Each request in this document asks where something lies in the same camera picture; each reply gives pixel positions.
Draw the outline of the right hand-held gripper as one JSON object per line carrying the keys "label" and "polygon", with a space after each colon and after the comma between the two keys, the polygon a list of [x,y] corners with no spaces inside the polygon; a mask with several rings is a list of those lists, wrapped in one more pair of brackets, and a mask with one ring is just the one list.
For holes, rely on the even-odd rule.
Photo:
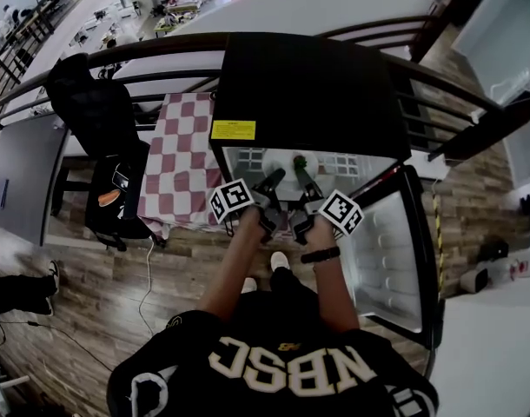
{"label": "right hand-held gripper", "polygon": [[[321,190],[305,168],[295,170],[299,186],[304,194],[320,194]],[[322,216],[331,223],[336,240],[350,236],[357,229],[363,213],[357,202],[335,189],[327,198],[310,201],[302,197],[300,206],[290,216],[290,230],[294,240],[306,244],[306,233],[314,226],[316,216]]]}

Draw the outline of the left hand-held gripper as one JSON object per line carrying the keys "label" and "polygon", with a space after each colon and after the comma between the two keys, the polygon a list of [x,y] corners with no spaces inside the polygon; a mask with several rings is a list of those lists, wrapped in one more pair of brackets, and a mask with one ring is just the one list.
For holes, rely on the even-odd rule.
{"label": "left hand-held gripper", "polygon": [[285,175],[286,171],[278,168],[251,189],[243,179],[215,188],[209,206],[216,222],[222,223],[227,235],[233,237],[233,222],[241,218],[247,207],[255,206],[261,211],[260,224],[265,230],[262,242],[270,241],[283,222],[282,208],[275,190]]}

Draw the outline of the white round plate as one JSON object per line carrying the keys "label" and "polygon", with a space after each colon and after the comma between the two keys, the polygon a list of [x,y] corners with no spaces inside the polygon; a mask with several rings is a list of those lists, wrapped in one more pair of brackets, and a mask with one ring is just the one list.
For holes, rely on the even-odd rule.
{"label": "white round plate", "polygon": [[305,171],[315,179],[319,172],[319,162],[315,153],[308,150],[267,149],[262,157],[262,170],[266,176],[269,176],[276,170],[283,169],[285,176],[278,188],[296,191],[300,187],[295,173],[296,158],[305,160]]}

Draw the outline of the black mini fridge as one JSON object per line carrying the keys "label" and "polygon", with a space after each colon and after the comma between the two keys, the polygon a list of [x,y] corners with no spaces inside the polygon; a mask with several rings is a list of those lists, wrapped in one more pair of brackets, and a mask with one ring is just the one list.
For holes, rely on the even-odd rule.
{"label": "black mini fridge", "polygon": [[209,145],[224,183],[266,179],[267,149],[315,153],[320,194],[276,188],[283,222],[303,196],[335,189],[363,219],[337,240],[358,314],[424,348],[441,341],[444,304],[394,80],[382,54],[311,36],[232,33],[215,95]]}

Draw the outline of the person's left forearm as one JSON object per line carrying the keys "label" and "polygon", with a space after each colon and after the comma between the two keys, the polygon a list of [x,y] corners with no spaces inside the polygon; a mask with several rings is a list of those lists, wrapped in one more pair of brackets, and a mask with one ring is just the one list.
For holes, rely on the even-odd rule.
{"label": "person's left forearm", "polygon": [[252,261],[262,240],[260,228],[237,230],[213,280],[197,303],[197,310],[228,321],[242,292]]}

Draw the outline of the person's right forearm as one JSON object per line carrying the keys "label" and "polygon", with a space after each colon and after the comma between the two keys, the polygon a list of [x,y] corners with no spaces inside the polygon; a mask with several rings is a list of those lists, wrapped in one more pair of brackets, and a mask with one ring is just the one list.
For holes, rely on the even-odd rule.
{"label": "person's right forearm", "polygon": [[340,258],[317,262],[314,271],[322,320],[337,333],[359,329],[358,314],[347,289]]}

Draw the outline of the person's right hand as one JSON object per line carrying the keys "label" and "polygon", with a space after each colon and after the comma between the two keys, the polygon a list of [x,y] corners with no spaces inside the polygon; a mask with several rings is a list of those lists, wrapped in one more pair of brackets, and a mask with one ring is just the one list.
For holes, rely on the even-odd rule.
{"label": "person's right hand", "polygon": [[316,216],[313,227],[306,234],[307,247],[311,252],[326,250],[337,246],[334,229],[323,216]]}

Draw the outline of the black wristband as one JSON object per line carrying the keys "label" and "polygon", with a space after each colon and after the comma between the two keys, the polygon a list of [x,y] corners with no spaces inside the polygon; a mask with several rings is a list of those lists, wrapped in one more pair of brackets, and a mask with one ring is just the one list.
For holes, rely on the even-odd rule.
{"label": "black wristband", "polygon": [[320,250],[315,250],[309,253],[306,253],[301,256],[301,263],[303,264],[312,264],[322,261],[328,261],[334,258],[337,258],[341,255],[340,248],[334,246],[331,248],[325,248]]}

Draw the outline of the red white checkered tablecloth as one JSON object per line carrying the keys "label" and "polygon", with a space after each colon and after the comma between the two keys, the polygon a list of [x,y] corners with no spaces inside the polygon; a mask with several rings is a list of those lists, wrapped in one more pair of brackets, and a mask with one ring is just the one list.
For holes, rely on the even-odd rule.
{"label": "red white checkered tablecloth", "polygon": [[209,146],[209,93],[167,94],[151,140],[137,215],[158,238],[175,228],[222,231],[213,195],[224,184]]}

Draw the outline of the white power strip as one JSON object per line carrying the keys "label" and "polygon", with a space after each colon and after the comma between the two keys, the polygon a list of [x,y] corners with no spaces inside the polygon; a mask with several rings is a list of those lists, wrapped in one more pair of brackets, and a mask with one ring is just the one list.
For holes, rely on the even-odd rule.
{"label": "white power strip", "polygon": [[444,156],[438,156],[429,161],[428,153],[418,150],[412,151],[412,155],[406,160],[406,164],[413,166],[420,178],[432,181],[444,180],[450,171]]}

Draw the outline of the black metal railing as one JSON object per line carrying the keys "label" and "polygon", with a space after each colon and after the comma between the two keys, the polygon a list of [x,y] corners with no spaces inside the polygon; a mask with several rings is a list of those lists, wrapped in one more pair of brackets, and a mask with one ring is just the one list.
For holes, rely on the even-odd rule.
{"label": "black metal railing", "polygon": [[[355,45],[376,49],[382,52],[388,63],[392,77],[396,76],[396,95],[401,105],[402,117],[407,127],[407,135],[411,141],[411,148],[428,153],[427,159],[432,160],[444,155],[447,161],[463,162],[503,140],[514,131],[530,122],[530,90],[523,89],[511,102],[496,103],[484,96],[468,92],[457,83],[451,82],[441,73],[430,70],[419,65],[420,60],[427,54],[427,47],[434,45],[435,35],[442,33],[445,23],[442,16],[410,16],[396,17],[381,21],[361,23],[353,26],[339,28],[315,37],[353,43]],[[388,30],[388,28],[416,23],[417,27],[404,30]],[[385,29],[376,33],[352,36],[342,39],[342,36],[355,34],[361,31],[373,29]],[[199,52],[224,51],[227,47],[231,33],[198,33],[182,36],[163,37],[149,41],[141,41],[138,44],[118,47],[115,52],[97,52],[88,56],[90,69],[102,68],[106,65],[125,63],[128,60],[145,59],[149,57],[165,56],[171,54],[195,54]],[[399,36],[409,36],[407,40],[398,42],[365,43]],[[405,60],[397,56],[391,56],[384,50],[396,47],[411,47],[412,56]],[[12,91],[0,96],[0,108],[6,106],[19,96],[38,89],[47,81],[49,71],[31,78],[25,83],[16,86]],[[117,81],[124,84],[146,83],[153,81],[199,78],[198,83],[182,90],[182,93],[197,92],[204,89],[216,91],[220,80],[221,71],[218,69],[180,69],[175,71],[143,72],[142,74],[120,77]],[[467,115],[457,109],[453,109],[443,103],[438,103],[412,90],[412,83],[421,83],[430,89],[437,89],[441,94],[446,93],[456,99],[461,99],[480,109],[480,114]],[[0,114],[0,121],[6,117],[13,116],[23,111],[47,103],[50,99],[37,99],[34,102],[23,104],[6,114]],[[413,115],[411,108],[414,107],[420,113],[420,108],[429,109],[425,115]],[[435,122],[428,114],[435,112],[444,114],[453,119],[467,123],[459,129],[450,123]]]}

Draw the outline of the black lettered jersey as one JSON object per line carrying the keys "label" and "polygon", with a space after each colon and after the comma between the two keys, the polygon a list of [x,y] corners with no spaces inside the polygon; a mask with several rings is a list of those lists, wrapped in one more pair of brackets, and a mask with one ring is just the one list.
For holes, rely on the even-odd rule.
{"label": "black lettered jersey", "polygon": [[117,366],[111,417],[435,417],[431,383],[389,340],[336,333],[286,269],[240,296],[228,321],[190,310]]}

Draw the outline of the black bag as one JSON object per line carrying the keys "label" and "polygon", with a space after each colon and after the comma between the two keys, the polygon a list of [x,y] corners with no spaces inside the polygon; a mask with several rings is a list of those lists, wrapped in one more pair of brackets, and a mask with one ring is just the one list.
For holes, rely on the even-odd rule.
{"label": "black bag", "polygon": [[495,261],[508,256],[509,245],[503,239],[497,238],[480,245],[477,262]]}

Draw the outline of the white plastic bag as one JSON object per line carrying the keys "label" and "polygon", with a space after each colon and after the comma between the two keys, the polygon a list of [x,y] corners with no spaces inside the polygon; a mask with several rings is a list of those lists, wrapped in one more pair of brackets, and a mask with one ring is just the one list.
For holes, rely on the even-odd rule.
{"label": "white plastic bag", "polygon": [[469,294],[530,277],[530,248],[513,251],[493,261],[480,261],[460,277],[460,289]]}

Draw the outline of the grey desk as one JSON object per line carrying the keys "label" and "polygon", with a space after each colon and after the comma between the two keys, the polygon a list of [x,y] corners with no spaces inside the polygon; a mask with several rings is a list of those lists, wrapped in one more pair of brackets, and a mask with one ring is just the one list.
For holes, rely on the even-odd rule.
{"label": "grey desk", "polygon": [[0,228],[42,246],[69,131],[55,114],[11,123],[0,134],[0,182],[9,180]]}

